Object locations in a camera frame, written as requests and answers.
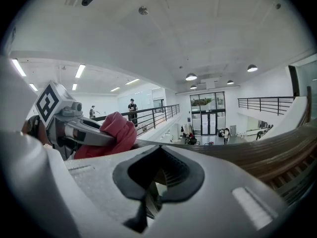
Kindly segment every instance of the black rubber cover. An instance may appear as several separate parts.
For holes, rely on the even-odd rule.
[[[160,169],[164,171],[167,184],[162,203],[188,200],[205,179],[204,170],[197,162],[165,146],[153,147],[121,162],[115,167],[112,178],[124,196],[144,201],[146,190]]]

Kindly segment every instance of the red cloth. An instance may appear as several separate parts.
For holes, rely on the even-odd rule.
[[[75,160],[129,151],[137,138],[137,131],[133,122],[127,121],[119,112],[108,115],[100,127],[100,131],[107,132],[115,137],[116,144],[112,146],[83,145],[75,153]]]

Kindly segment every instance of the glass door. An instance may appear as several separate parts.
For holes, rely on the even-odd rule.
[[[216,135],[217,114],[202,114],[202,135]]]
[[[216,114],[209,114],[209,135],[216,135]]]
[[[209,114],[202,115],[202,135],[209,135],[208,128],[209,128]]]

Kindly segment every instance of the man in black shirt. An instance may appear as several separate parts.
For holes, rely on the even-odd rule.
[[[129,111],[130,112],[132,112],[132,111],[137,111],[138,110],[138,107],[137,107],[137,105],[136,104],[134,104],[134,100],[133,99],[131,99],[130,100],[130,104],[128,105],[128,109],[129,109]],[[137,114],[133,114],[133,115],[130,115],[130,116],[128,116],[128,118],[129,118],[129,121],[131,121],[132,120],[132,122],[134,123],[134,126],[135,127],[137,127],[138,125],[137,125],[137,123],[138,123],[138,120],[136,119],[138,117],[138,115]]]
[[[264,136],[266,133],[267,133],[267,130],[265,130],[265,131],[260,130],[260,131],[257,133],[257,138],[256,138],[256,140],[257,140],[257,139],[260,139],[260,138],[261,138],[262,136]]]

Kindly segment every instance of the metal railing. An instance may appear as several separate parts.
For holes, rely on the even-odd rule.
[[[294,96],[238,98],[240,108],[253,109],[284,115],[292,105]]]
[[[156,128],[160,123],[167,121],[178,113],[180,113],[179,104],[121,114],[134,123],[139,136],[152,128]],[[93,118],[95,121],[103,121],[105,119],[106,116]]]

